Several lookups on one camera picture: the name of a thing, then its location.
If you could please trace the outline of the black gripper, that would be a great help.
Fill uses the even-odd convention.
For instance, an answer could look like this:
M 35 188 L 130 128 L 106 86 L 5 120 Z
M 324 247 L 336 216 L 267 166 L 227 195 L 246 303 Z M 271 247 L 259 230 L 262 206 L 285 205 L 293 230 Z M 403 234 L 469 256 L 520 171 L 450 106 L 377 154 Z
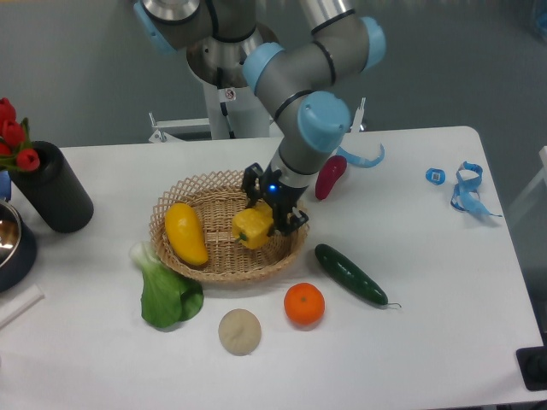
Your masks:
M 296 207 L 307 186 L 291 187 L 280 181 L 281 176 L 280 170 L 270 166 L 263 172 L 255 162 L 244 170 L 241 191 L 247 197 L 246 208 L 253 208 L 263 199 L 273 210 L 274 229 L 289 236 L 309 221 L 308 215 Z

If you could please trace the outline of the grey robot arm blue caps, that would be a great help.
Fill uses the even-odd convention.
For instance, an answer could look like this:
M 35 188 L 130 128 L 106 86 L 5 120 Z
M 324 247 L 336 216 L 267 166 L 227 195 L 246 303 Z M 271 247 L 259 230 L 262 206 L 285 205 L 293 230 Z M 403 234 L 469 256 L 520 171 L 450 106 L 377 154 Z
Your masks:
M 329 87 L 378 64 L 385 55 L 379 23 L 357 15 L 350 1 L 304 1 L 312 41 L 285 50 L 264 34 L 253 1 L 137 1 L 133 8 L 161 50 L 186 50 L 217 89 L 244 87 L 282 132 L 267 167 L 251 165 L 242 188 L 250 206 L 266 202 L 273 229 L 298 230 L 308 216 L 297 209 L 330 154 L 350 129 L 346 104 Z

